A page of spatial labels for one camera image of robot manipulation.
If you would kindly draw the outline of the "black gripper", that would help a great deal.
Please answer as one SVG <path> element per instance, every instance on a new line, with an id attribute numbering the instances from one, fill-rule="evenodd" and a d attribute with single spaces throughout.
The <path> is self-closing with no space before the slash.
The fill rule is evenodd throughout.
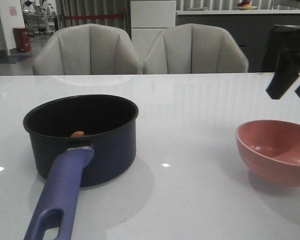
<path id="1" fill-rule="evenodd" d="M 297 80 L 300 73 L 300 28 L 290 27 L 278 34 L 276 70 L 266 92 L 273 100 L 279 100 Z M 300 85 L 295 90 L 300 98 Z"/>

